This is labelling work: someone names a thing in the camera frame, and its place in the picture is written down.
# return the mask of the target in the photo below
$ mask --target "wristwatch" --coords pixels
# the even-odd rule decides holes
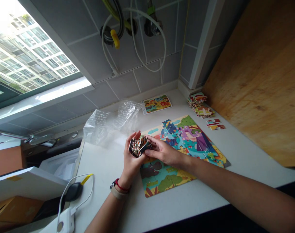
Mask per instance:
[[[111,184],[111,186],[109,187],[111,190],[111,193],[114,195],[114,197],[116,197],[119,200],[124,200],[127,198],[128,193],[120,193],[117,191],[117,189],[115,188],[116,185],[116,181],[118,181],[118,179],[114,180],[113,183]]]

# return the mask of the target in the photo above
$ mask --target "beige wristband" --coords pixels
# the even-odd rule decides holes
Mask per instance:
[[[111,188],[111,193],[119,200],[124,200],[127,198],[128,194],[123,194],[117,191],[117,189],[115,188],[115,186],[113,186]]]

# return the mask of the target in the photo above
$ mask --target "hand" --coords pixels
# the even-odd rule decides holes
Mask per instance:
[[[163,163],[171,165],[176,168],[186,169],[187,164],[189,163],[187,156],[173,147],[168,145],[162,140],[156,139],[152,136],[145,135],[148,138],[148,141],[152,143],[153,149],[146,150],[143,154],[146,154],[149,157],[153,157],[161,160]]]
[[[142,154],[140,157],[136,158],[128,150],[131,139],[132,138],[139,139],[140,136],[141,136],[140,131],[134,132],[126,140],[126,145],[124,150],[124,170],[118,181],[119,186],[125,189],[130,188],[131,183],[133,182],[135,175],[138,173],[141,164],[146,159],[145,154]]]

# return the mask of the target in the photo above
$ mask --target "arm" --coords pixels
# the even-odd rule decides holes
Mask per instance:
[[[294,198],[255,180],[182,154],[161,140],[146,137],[154,146],[153,150],[145,151],[146,155],[193,174],[266,230],[295,232]],[[220,177],[221,182],[210,177]]]
[[[146,159],[145,154],[139,158],[135,158],[128,151],[131,138],[138,139],[140,136],[140,131],[134,132],[126,140],[124,150],[124,170],[118,181],[119,186],[124,189],[130,188],[131,183],[139,171],[141,164]],[[117,185],[115,188],[120,193],[126,193],[126,191],[121,190]],[[125,200],[119,200],[112,193],[110,193],[95,215],[94,219],[87,227],[85,233],[114,232],[117,227],[118,219],[124,203]]]

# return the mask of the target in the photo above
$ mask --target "clear plastic packaging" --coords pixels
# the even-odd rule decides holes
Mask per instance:
[[[137,129],[138,113],[142,105],[130,100],[119,102],[115,113],[96,109],[84,126],[84,141],[100,146],[107,146],[116,131],[131,134]]]

